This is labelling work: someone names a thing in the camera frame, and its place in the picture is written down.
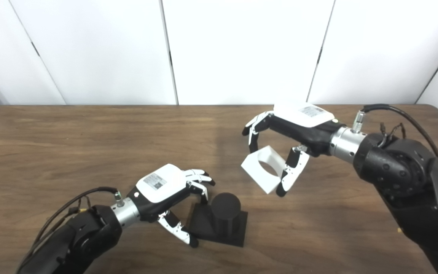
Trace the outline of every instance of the white robotic hand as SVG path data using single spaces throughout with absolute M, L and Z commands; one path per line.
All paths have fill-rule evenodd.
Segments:
M 198 246 L 197 239 L 188 233 L 170 208 L 190 194 L 200 195 L 200 202 L 207 204 L 209 196 L 203 182 L 215 185 L 203 170 L 180 170 L 167 164 L 140 179 L 127 198 L 111 208 L 123 228 L 137 220 L 158 221 L 170 233 L 195 248 Z
M 332 129 L 335 129 L 335 132 L 341 126 L 332 113 L 313 104 L 285 102 L 275 104 L 273 111 L 255 116 L 245 125 L 242 134 L 249 135 L 248 144 L 252 154 L 258 150 L 259 132 L 268 128 L 301 143 L 292 147 L 286 161 L 276 164 L 276 166 L 280 164 L 284 166 L 283 170 L 278 172 L 280 178 L 276 188 L 276 194 L 283 197 L 299 177 L 309 156 L 317 157 L 329 152 Z M 242 166 L 255 179 L 254 168 L 250 170 L 247 168 L 258 165 L 243 163 Z

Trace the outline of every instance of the black cable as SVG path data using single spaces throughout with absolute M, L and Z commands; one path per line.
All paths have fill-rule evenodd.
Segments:
M 113 188 L 113 187 L 97 187 L 94 189 L 90 189 L 87 190 L 81 194 L 79 194 L 78 196 L 76 196 L 75 198 L 71 199 L 70 201 L 68 201 L 66 204 L 64 204 L 59 210 L 57 210 L 51 217 L 50 219 L 48 219 L 45 224 L 43 225 L 43 227 L 40 229 L 40 231 L 38 232 L 38 235 L 36 236 L 35 241 L 33 242 L 33 245 L 31 246 L 31 248 L 29 249 L 29 251 L 26 253 L 26 255 L 24 255 L 24 257 L 22 258 L 21 262 L 19 263 L 17 269 L 16 269 L 16 274 L 20 271 L 21 267 L 24 265 L 24 263 L 26 263 L 26 261 L 33 255 L 34 251 L 36 250 L 36 248 L 38 248 L 38 246 L 40 246 L 43 241 L 45 241 L 46 238 L 48 238 L 51 234 L 53 234 L 53 232 L 56 231 L 56 229 L 59 228 L 60 225 L 62 225 L 62 223 L 64 222 L 64 220 L 75 214 L 78 213 L 79 209 L 80 209 L 80 205 L 81 205 L 81 199 L 83 197 L 85 197 L 87 199 L 87 205 L 89 206 L 89 208 L 91 207 L 90 204 L 90 199 L 88 198 L 88 194 L 90 193 L 94 193 L 94 192 L 99 192 L 99 191 L 106 191 L 106 192 L 111 192 L 112 194 L 115 194 L 118 192 L 118 189 Z M 67 207 L 69 207 L 71 204 L 75 203 L 76 201 L 78 201 L 78 207 L 76 207 L 77 210 L 72 210 L 73 208 L 71 208 L 68 213 L 63 216 L 60 220 L 58 220 L 58 222 L 55 223 L 55 225 L 53 225 L 53 227 L 45 234 L 43 235 L 43 233 L 45 232 L 45 230 L 48 228 L 48 226 L 50 225 L 50 223 L 60 214 L 63 212 L 63 210 L 65 210 Z
M 432 149 L 433 153 L 438 158 L 438 148 L 436 147 L 435 143 L 430 138 L 428 133 L 424 130 L 424 128 L 422 128 L 422 126 L 420 126 L 420 124 L 417 123 L 417 121 L 415 121 L 415 119 L 412 118 L 412 116 L 410 116 L 408 113 L 406 113 L 405 111 L 402 111 L 401 109 L 399 109 L 397 107 L 390 106 L 390 105 L 387 105 L 387 104 L 366 105 L 366 106 L 363 107 L 363 109 L 361 111 L 363 111 L 365 113 L 368 113 L 368 112 L 370 112 L 372 110 L 391 110 L 391 111 L 394 111 L 394 112 L 400 114 L 401 116 L 403 116 L 405 119 L 407 119 L 420 132 L 420 134 L 425 138 L 425 140 L 427 140 L 427 142 L 429 143 L 429 146 Z
M 106 192 L 111 192 L 112 194 L 117 193 L 118 189 L 113 188 L 113 187 L 106 187 L 106 186 L 102 186 L 102 187 L 97 187 L 94 189 L 90 189 L 87 190 L 79 195 L 77 195 L 75 198 L 71 199 L 70 201 L 68 201 L 66 204 L 64 204 L 59 210 L 57 210 L 51 217 L 50 219 L 48 219 L 46 221 L 46 223 L 43 225 L 43 227 L 40 229 L 40 232 L 38 232 L 38 235 L 36 235 L 35 241 L 33 242 L 33 244 L 36 244 L 41 236 L 43 235 L 43 233 L 45 232 L 45 230 L 48 228 L 48 226 L 50 225 L 50 223 L 60 214 L 63 212 L 63 210 L 65 210 L 67 207 L 69 207 L 71 204 L 75 203 L 76 201 L 78 201 L 80 198 L 90 194 L 90 193 L 94 193 L 94 192 L 100 192 L 100 191 L 106 191 Z

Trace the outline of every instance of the wooden table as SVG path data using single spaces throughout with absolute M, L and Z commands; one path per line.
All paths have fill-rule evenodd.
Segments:
M 358 105 L 326 105 L 348 124 Z M 438 146 L 438 110 L 400 106 Z M 0 106 L 0 273 L 12 273 L 47 217 L 78 193 L 114 186 L 127 193 L 138 179 L 173 163 L 215 179 L 213 198 L 236 194 L 249 212 L 245 247 L 200 241 L 192 249 L 158 223 L 138 223 L 88 273 L 431 273 L 374 188 L 333 157 L 311 158 L 284 198 L 266 195 L 241 169 L 248 154 L 241 131 L 271 106 Z M 364 132 L 403 118 L 368 115 Z M 408 136 L 422 141 L 405 123 Z M 295 141 L 261 134 L 284 158 Z M 109 194 L 91 196 L 110 205 Z M 191 197 L 173 208 L 187 220 Z

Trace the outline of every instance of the robotic arm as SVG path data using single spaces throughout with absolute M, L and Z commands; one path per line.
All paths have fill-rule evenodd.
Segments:
M 215 185 L 203 170 L 183 171 L 167 164 L 139 180 L 125 198 L 114 188 L 95 189 L 114 193 L 116 203 L 111 206 L 94 205 L 84 210 L 78 207 L 70 208 L 65 217 L 74 213 L 76 215 L 59 227 L 65 219 L 62 218 L 53 229 L 41 237 L 51 218 L 43 226 L 16 273 L 81 274 L 93 260 L 116 246 L 123 229 L 138 221 L 158 221 L 167 231 L 195 248 L 198 246 L 197 239 L 188 233 L 170 208 L 190 194 L 199 194 L 201 203 L 207 204 L 207 188 L 201 184 L 202 182 Z M 77 196 L 66 206 L 83 196 Z M 57 211 L 54 217 L 66 206 Z M 47 236 L 47 241 L 40 246 Z
M 353 128 L 339 123 L 335 118 L 319 120 L 320 123 L 306 126 L 299 120 L 305 112 L 319 115 L 324 111 L 310 105 L 304 108 L 276 115 L 275 111 L 262 113 L 248 123 L 243 135 L 250 136 L 250 151 L 258 149 L 259 132 L 270 128 L 286 135 L 302 145 L 293 147 L 288 155 L 281 182 L 276 189 L 278 196 L 284 196 L 288 189 L 284 183 L 287 170 L 295 168 L 298 155 L 335 156 L 351 164 L 358 176 L 374 185 L 390 210 L 403 233 L 417 243 L 438 273 L 438 150 L 426 132 L 405 112 L 388 105 L 365 106 L 358 112 Z M 403 125 L 387 134 L 382 124 L 381 133 L 361 132 L 363 118 L 369 111 L 387 109 L 408 118 L 419 131 L 428 138 L 435 156 L 420 142 L 405 139 Z M 402 128 L 404 138 L 394 135 Z

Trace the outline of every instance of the label sticker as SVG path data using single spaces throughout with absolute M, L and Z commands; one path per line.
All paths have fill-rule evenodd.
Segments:
M 303 114 L 308 115 L 311 118 L 327 112 L 327 111 L 324 111 L 323 109 L 316 107 L 316 106 L 306 106 L 304 108 L 299 109 L 298 111 L 300 111 Z
M 164 186 L 167 183 L 165 179 L 161 178 L 156 173 L 153 173 L 148 177 L 144 178 L 143 181 L 147 183 L 150 187 L 152 187 L 154 190 L 158 190 L 160 187 Z

